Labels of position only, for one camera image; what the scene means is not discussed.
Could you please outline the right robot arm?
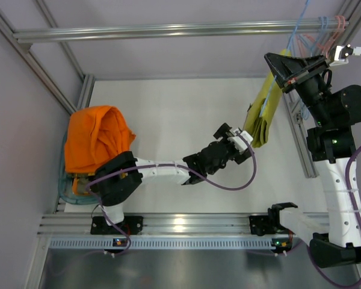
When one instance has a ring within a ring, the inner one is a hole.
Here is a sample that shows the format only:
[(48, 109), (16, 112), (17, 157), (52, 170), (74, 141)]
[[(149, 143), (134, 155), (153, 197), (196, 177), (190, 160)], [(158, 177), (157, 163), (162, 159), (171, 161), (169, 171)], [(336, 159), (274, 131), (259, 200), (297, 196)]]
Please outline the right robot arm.
[(361, 122), (361, 86), (332, 92), (332, 73), (322, 55), (267, 53), (265, 61), (279, 88), (297, 92), (316, 122), (306, 141), (326, 196), (329, 226), (319, 225), (292, 203), (273, 205), (269, 217), (277, 230), (292, 231), (308, 245), (317, 267), (361, 263), (361, 201), (351, 130)]

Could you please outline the yellow-green trousers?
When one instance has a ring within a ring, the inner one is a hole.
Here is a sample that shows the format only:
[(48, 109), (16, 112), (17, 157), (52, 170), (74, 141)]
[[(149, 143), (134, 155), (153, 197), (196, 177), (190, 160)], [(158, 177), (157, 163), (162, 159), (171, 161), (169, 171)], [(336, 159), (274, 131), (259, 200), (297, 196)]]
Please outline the yellow-green trousers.
[(260, 148), (268, 142), (273, 117), (282, 98), (282, 90), (270, 72), (264, 80), (257, 97), (247, 110), (243, 130), (252, 137), (253, 148)]

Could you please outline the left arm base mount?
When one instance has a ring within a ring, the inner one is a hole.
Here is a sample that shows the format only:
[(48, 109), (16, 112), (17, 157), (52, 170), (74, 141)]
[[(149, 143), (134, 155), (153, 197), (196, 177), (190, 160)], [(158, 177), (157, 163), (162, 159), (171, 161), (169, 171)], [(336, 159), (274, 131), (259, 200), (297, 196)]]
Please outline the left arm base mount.
[[(143, 217), (142, 216), (126, 216), (124, 220), (117, 223), (116, 226), (121, 229), (127, 235), (137, 235), (143, 229)], [(111, 225), (108, 225), (105, 218), (102, 216), (96, 216), (92, 218), (91, 235), (121, 235)]]

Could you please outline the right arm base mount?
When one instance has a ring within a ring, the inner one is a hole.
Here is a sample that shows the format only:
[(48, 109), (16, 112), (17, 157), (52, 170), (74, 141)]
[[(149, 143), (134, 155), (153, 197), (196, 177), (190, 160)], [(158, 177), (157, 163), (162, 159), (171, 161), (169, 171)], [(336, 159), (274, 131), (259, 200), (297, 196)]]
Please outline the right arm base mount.
[(250, 232), (253, 235), (264, 236), (277, 233), (276, 220), (266, 215), (252, 215), (249, 217)]

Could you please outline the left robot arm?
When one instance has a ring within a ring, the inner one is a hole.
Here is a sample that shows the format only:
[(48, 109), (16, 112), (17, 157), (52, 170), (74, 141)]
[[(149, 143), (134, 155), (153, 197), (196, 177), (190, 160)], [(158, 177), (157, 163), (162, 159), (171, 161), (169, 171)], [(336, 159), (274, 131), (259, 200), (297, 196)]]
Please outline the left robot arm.
[(123, 204), (141, 185), (172, 182), (196, 185), (224, 169), (229, 161), (242, 164), (255, 158), (251, 148), (253, 137), (240, 128), (222, 124), (214, 134), (215, 141), (200, 152), (175, 161), (152, 161), (137, 158), (126, 151), (100, 166), (88, 189), (97, 194), (107, 226), (121, 224), (125, 215)]

